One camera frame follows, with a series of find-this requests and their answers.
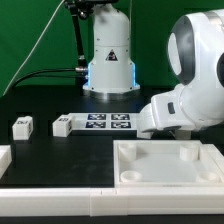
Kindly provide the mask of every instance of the green screen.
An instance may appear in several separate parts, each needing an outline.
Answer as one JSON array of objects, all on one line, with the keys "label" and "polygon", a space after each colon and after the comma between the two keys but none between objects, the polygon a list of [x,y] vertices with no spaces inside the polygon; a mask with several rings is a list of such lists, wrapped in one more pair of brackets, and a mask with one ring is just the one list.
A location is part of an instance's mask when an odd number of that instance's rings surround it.
[{"label": "green screen", "polygon": [[[61,0],[0,0],[0,95],[34,46]],[[130,0],[114,6],[129,16]],[[141,85],[172,87],[178,82],[169,68],[167,39],[176,20],[187,13],[224,8],[222,0],[133,0],[132,60]],[[81,21],[88,61],[93,57],[92,21]],[[28,63],[19,73],[46,68],[72,68],[77,52],[70,13],[62,6]],[[74,84],[74,80],[35,78],[23,84]]]}]

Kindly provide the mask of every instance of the white platform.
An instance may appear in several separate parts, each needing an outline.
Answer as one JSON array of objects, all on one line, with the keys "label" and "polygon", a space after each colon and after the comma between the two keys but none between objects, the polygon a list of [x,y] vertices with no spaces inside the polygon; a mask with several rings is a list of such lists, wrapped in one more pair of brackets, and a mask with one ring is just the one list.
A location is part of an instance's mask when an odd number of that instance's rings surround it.
[{"label": "white platform", "polygon": [[[140,176],[122,181],[128,170]],[[213,145],[115,141],[114,175],[110,189],[0,189],[0,216],[224,214],[224,158]]]},{"label": "white platform", "polygon": [[[137,114],[134,113],[70,113],[72,130],[136,130]],[[105,126],[87,127],[87,123],[105,123]]]}]

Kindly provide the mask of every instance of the black table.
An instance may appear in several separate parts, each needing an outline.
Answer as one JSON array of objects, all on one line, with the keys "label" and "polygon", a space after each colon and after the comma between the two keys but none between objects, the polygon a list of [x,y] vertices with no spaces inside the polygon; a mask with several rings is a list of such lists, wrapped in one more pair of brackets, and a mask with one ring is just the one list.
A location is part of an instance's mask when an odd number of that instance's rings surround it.
[{"label": "black table", "polygon": [[[0,145],[12,146],[13,162],[0,188],[113,187],[113,140],[136,139],[136,132],[73,131],[67,138],[52,136],[52,123],[68,113],[138,113],[151,96],[167,89],[143,88],[141,96],[125,101],[93,99],[74,86],[21,86],[0,98]],[[13,141],[18,117],[32,116],[29,141]],[[214,126],[192,139],[215,144],[224,152],[224,126]],[[170,139],[158,132],[153,139]],[[0,223],[223,223],[224,215],[161,215],[127,217],[0,218]]]}]

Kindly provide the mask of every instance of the black panel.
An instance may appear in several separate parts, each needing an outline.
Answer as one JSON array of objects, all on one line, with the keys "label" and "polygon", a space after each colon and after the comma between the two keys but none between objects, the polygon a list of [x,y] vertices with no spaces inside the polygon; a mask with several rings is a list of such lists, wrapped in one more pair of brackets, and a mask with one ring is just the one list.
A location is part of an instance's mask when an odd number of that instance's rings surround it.
[{"label": "black panel", "polygon": [[178,130],[180,128],[181,128],[181,126],[170,126],[170,127],[164,128],[163,130],[164,131],[173,131],[173,130]]},{"label": "black panel", "polygon": [[220,57],[217,64],[217,76],[218,76],[219,82],[224,87],[224,53]]},{"label": "black panel", "polygon": [[168,103],[168,111],[170,114],[175,114],[173,103]]},{"label": "black panel", "polygon": [[176,36],[177,49],[182,71],[176,74],[183,85],[189,84],[195,77],[194,32],[188,17],[182,16],[174,25],[172,33]]},{"label": "black panel", "polygon": [[[116,131],[89,128],[61,138],[52,136],[52,123],[62,114],[128,114],[144,105],[140,96],[111,102],[83,97],[75,86],[23,86],[9,91],[0,98],[0,145],[14,146],[13,162],[0,179],[0,189],[114,187],[113,140],[136,139],[136,131],[127,131],[129,124],[124,124],[126,128]],[[13,141],[12,125],[18,116],[27,115],[34,118],[30,140]]]}]

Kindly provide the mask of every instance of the small white block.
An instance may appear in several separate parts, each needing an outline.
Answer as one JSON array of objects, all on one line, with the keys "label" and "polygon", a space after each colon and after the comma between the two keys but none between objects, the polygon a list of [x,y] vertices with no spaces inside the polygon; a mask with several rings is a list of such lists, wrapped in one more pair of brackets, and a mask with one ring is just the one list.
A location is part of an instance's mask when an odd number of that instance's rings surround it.
[{"label": "small white block", "polygon": [[9,164],[12,162],[11,147],[0,146],[0,179],[7,170]]},{"label": "small white block", "polygon": [[53,123],[53,136],[67,137],[72,131],[72,121],[74,120],[71,115],[62,115]]},{"label": "small white block", "polygon": [[14,140],[28,140],[33,132],[33,118],[19,117],[12,126]]}]

